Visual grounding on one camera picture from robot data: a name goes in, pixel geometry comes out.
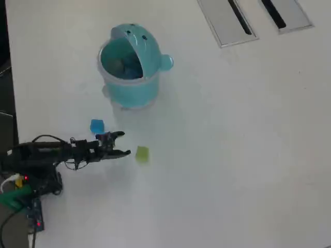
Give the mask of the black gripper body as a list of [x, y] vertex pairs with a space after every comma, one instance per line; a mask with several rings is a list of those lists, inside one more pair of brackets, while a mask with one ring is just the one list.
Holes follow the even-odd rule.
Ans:
[[84, 155], [85, 162], [99, 162], [111, 158], [114, 145], [112, 143], [103, 143], [101, 141], [93, 141], [87, 143], [86, 153]]

